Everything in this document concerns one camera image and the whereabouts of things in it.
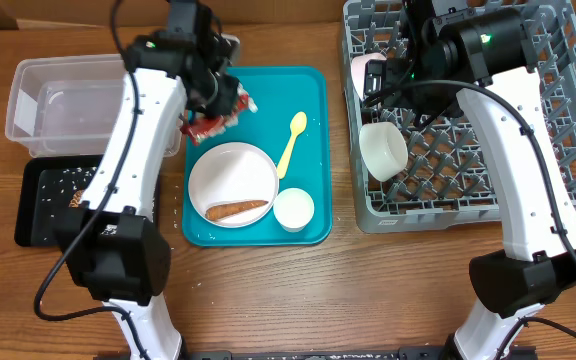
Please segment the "pink bowl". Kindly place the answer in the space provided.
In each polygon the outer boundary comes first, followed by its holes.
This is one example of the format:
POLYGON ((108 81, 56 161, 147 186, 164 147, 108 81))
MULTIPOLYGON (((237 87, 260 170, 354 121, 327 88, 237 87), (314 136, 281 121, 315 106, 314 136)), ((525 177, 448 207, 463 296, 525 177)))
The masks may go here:
POLYGON ((386 57, 381 53, 369 53, 354 57, 351 60, 351 79, 358 97, 363 100, 365 94, 366 66, 371 60, 383 61, 386 57))

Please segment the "white bowl with rice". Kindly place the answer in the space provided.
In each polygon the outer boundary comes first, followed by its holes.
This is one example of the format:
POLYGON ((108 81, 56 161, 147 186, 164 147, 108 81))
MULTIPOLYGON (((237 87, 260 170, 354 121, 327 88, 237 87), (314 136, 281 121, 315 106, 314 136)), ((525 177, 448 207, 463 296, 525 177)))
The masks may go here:
POLYGON ((380 182, 396 176, 407 165, 407 144, 393 123, 363 125, 359 132, 359 147, 367 170, 380 182))

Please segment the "yellow plastic spoon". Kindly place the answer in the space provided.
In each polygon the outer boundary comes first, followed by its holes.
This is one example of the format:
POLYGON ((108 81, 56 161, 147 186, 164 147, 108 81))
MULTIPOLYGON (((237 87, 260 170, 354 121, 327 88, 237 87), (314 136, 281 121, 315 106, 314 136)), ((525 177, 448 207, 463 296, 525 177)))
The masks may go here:
POLYGON ((292 118, 290 122, 290 137, 277 164, 277 175, 279 179, 283 179, 286 176, 297 137, 305 131, 307 123, 308 118, 303 111, 298 112, 292 118))

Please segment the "red snack wrapper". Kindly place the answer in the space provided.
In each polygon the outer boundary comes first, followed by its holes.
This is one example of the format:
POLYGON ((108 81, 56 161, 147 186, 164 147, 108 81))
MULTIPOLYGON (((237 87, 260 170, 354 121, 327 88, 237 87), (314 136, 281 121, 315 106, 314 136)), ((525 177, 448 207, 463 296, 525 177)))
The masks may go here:
POLYGON ((250 94, 239 84, 237 100, 229 115, 219 115, 212 118, 205 115, 196 117, 194 114, 189 118, 181 116, 180 132, 187 136, 195 146, 198 146, 204 140, 223 134, 227 128, 236 126, 239 115, 244 111, 256 113, 258 107, 250 94))

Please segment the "small white cup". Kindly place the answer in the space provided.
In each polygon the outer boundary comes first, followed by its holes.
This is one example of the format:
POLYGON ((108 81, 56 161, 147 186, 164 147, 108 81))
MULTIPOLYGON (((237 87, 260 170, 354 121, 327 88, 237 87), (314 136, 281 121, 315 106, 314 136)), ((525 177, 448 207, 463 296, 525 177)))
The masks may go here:
POLYGON ((314 217, 314 210, 312 197, 300 188, 281 191, 273 203, 276 220, 288 232, 303 230, 314 217))

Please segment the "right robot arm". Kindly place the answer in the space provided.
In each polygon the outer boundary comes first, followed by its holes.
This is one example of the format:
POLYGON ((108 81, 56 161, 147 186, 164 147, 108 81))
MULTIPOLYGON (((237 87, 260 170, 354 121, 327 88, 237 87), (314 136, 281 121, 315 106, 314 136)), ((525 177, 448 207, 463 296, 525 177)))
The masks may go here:
POLYGON ((366 97, 413 110, 425 127, 464 115, 501 214, 503 247, 472 259, 475 305, 446 359, 501 359, 559 295, 576 286, 576 210, 543 118, 538 56, 521 13, 474 15, 465 2, 407 1, 408 69, 366 97))

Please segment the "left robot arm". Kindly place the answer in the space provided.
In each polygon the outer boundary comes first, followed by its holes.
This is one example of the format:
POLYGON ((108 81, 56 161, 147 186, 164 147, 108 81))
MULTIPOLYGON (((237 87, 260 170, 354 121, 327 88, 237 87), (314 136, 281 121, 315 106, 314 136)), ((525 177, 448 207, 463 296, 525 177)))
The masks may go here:
POLYGON ((196 0, 169 5, 165 28, 119 48, 124 94, 92 182, 53 228, 73 282, 117 320, 134 359, 179 359, 185 345, 163 295, 171 249, 153 220, 168 138, 222 133, 252 101, 227 73, 239 40, 196 0))

